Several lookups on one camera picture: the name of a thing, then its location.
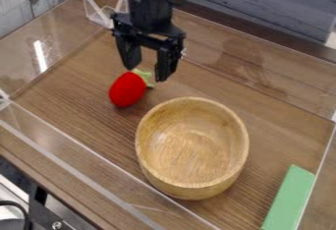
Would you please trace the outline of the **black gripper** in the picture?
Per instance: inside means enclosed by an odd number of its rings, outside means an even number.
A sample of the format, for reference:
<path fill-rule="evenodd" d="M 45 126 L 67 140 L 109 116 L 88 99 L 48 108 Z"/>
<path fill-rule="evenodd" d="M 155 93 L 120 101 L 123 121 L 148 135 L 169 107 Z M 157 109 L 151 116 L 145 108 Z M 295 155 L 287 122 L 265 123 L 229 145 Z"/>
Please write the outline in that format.
<path fill-rule="evenodd" d="M 145 46 L 156 50 L 155 81 L 165 82 L 176 72 L 183 57 L 187 33 L 172 23 L 157 29 L 137 28 L 129 20 L 129 14 L 116 13 L 112 19 L 115 23 L 112 34 L 125 68 L 132 70 L 139 65 L 140 46 Z"/>

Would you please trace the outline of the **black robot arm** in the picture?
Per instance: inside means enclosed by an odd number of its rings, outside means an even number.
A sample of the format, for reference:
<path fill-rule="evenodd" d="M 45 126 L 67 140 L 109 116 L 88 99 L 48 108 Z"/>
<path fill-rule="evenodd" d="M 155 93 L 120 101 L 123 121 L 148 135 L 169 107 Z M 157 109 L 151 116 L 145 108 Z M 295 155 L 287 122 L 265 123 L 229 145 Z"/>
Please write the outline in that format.
<path fill-rule="evenodd" d="M 173 0 L 127 0 L 128 12 L 116 12 L 112 35 L 128 70 L 141 62 L 144 46 L 156 51 L 155 81 L 176 72 L 183 56 L 185 32 L 172 24 Z"/>

